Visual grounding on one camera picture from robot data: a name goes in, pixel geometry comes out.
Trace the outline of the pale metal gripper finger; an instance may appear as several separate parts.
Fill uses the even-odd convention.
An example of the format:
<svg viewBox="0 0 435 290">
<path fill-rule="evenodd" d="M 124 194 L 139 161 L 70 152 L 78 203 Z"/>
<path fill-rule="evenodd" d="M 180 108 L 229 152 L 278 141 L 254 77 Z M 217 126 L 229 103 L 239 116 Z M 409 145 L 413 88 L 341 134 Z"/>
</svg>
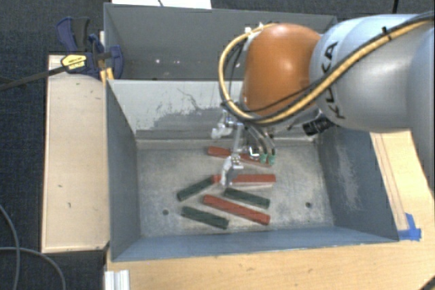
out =
<svg viewBox="0 0 435 290">
<path fill-rule="evenodd" d="M 229 156 L 226 159 L 226 185 L 232 185 L 232 180 L 243 170 L 243 165 L 239 156 Z"/>
<path fill-rule="evenodd" d="M 220 184 L 223 186 L 229 186 L 230 185 L 230 174 L 232 170 L 232 159 L 226 158 L 221 170 L 221 179 Z"/>
</svg>

